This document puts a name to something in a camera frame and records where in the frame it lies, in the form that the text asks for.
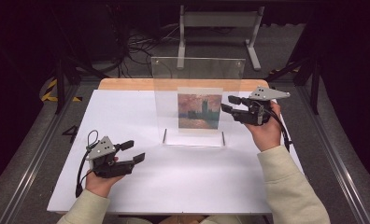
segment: clear plastic panel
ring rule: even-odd
[[[177,67],[178,60],[184,65]],[[225,147],[234,119],[221,111],[238,96],[244,59],[152,57],[160,142]]]

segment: picture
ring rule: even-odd
[[[218,130],[222,88],[178,88],[178,127]]]

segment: table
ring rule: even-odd
[[[214,82],[211,85],[225,86],[230,80]],[[241,80],[240,95],[247,96],[258,85],[267,86],[263,80]],[[99,139],[108,135],[114,144],[135,140],[134,148],[117,154],[121,161],[146,153],[146,159],[133,173],[112,188],[109,213],[270,213],[256,156],[258,149],[246,128],[234,122],[232,139],[227,147],[173,147],[160,143],[155,117],[153,79],[103,79],[89,102],[48,211],[66,212],[76,200],[75,179],[87,145],[87,135],[96,129],[100,133]],[[291,154],[302,169],[293,147]],[[83,174],[87,169],[88,165],[85,165]]]

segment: sleeve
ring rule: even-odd
[[[57,223],[103,223],[109,202],[109,199],[100,197],[84,189],[68,213],[66,213]]]
[[[328,213],[284,146],[258,154],[275,223],[330,223]]]

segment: floor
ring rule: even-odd
[[[245,30],[234,29],[227,34],[218,34],[209,29],[192,30],[186,34],[186,56],[245,58],[244,78],[264,78],[271,70],[285,66],[303,28],[303,25],[262,27],[255,43],[262,66],[258,72],[252,69],[247,55],[244,39],[249,33]],[[178,36],[170,35],[166,40],[170,41],[150,52],[154,56],[177,56]],[[146,59],[142,52],[132,56],[138,62]],[[126,65],[127,69],[123,68],[121,74],[123,78],[150,77],[146,65],[130,60],[126,60]],[[100,63],[95,64],[94,68],[104,66],[107,64]],[[119,75],[117,69],[107,74],[111,77]],[[337,120],[324,90],[323,80],[320,81],[319,91],[320,114],[315,116],[307,104],[310,83],[295,87],[291,82],[293,76],[289,73],[269,84],[292,95],[278,102],[311,186],[326,206],[332,223],[370,223],[370,176]],[[41,88],[41,94],[49,83],[50,80],[47,80],[47,84]],[[0,223],[55,223],[60,218],[61,215],[47,212],[46,208],[71,148],[71,136],[63,133],[74,125],[80,125],[98,83],[96,77],[83,76],[79,86],[66,85],[69,100],[59,115],[55,114],[57,103],[45,102],[34,126],[0,177]],[[72,101],[74,96],[82,97],[82,101]],[[342,178],[344,169],[350,177],[347,180]],[[104,223],[115,223],[116,218],[106,215]],[[261,217],[259,223],[267,222]]]

